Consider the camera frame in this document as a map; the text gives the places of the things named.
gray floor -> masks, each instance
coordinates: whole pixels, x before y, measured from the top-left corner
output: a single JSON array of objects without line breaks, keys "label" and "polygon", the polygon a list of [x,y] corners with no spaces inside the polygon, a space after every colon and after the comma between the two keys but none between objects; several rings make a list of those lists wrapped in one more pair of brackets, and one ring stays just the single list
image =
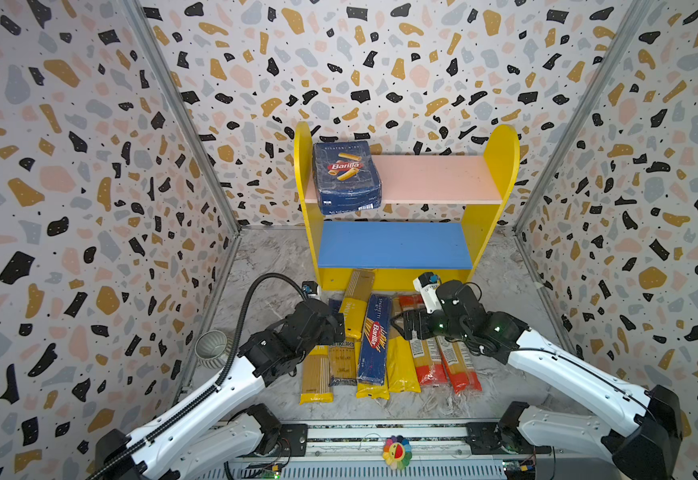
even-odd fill
[{"label": "gray floor", "polygon": [[[314,270],[305,230],[245,230],[239,251],[231,267],[228,282],[218,306],[212,328],[230,335],[234,331],[240,305],[250,284],[260,274],[279,272],[300,284],[312,280]],[[552,323],[517,251],[514,238],[497,231],[473,281],[484,293],[488,310],[502,310],[526,321],[549,339],[556,340]],[[248,309],[244,342],[257,332],[291,312],[298,301],[292,287],[278,280],[266,280],[256,290]],[[295,378],[277,379],[254,402],[263,402],[279,419],[338,420],[350,418],[495,418],[508,404],[524,401],[538,405],[547,400],[550,387],[524,372],[504,366],[496,360],[475,357],[482,392],[454,396],[450,388],[425,388],[421,394],[392,394],[391,400],[358,399],[355,387],[335,387],[333,403],[299,405],[300,371]],[[200,386],[216,371],[199,366],[190,389]]]}]

yellow shelf side panel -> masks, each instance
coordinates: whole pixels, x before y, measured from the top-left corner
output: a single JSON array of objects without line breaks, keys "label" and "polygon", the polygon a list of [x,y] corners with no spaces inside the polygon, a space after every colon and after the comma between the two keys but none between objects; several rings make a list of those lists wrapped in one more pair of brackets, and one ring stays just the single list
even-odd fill
[{"label": "yellow shelf side panel", "polygon": [[470,280],[474,275],[517,181],[520,159],[516,130],[508,125],[497,126],[490,135],[483,157],[503,200],[500,205],[468,205],[463,213],[461,226],[473,264],[472,271],[464,281]]},{"label": "yellow shelf side panel", "polygon": [[322,241],[322,212],[317,204],[307,204],[304,201],[306,186],[311,175],[311,154],[312,141],[311,130],[305,121],[298,122],[296,126],[296,138],[294,148],[294,167],[296,170],[296,186],[298,187],[298,201],[304,214],[304,224],[306,225],[306,235],[309,237],[309,250],[311,250],[311,260],[314,264],[314,276],[317,283],[322,284],[320,278],[320,268],[318,265],[320,254],[320,242]]}]

pink shelf board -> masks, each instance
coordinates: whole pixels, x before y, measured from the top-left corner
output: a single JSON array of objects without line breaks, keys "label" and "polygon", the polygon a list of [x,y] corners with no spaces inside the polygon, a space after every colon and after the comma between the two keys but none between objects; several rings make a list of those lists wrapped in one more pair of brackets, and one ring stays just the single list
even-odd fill
[{"label": "pink shelf board", "polygon": [[[373,155],[384,204],[500,205],[485,159],[465,155]],[[310,176],[305,201],[315,204]]]}]

barilla logo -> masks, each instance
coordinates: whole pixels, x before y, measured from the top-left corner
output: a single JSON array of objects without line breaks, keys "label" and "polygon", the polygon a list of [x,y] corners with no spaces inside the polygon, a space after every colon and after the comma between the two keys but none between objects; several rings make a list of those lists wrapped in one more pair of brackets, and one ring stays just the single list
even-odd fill
[{"label": "barilla logo", "polygon": [[383,331],[380,323],[373,322],[372,325],[366,323],[365,336],[367,336],[370,346],[377,351],[380,352],[382,348],[386,347],[386,332]]},{"label": "barilla logo", "polygon": [[338,162],[337,164],[332,164],[327,169],[328,170],[348,170],[350,168],[362,168],[362,162]]}]

rainbow flower sticker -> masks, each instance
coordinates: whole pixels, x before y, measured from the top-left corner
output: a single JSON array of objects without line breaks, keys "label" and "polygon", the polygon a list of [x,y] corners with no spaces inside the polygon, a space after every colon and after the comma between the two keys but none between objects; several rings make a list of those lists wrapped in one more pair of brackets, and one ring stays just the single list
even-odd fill
[{"label": "rainbow flower sticker", "polygon": [[402,470],[410,465],[412,458],[412,448],[407,438],[391,436],[386,439],[383,446],[383,459],[392,470]]}]

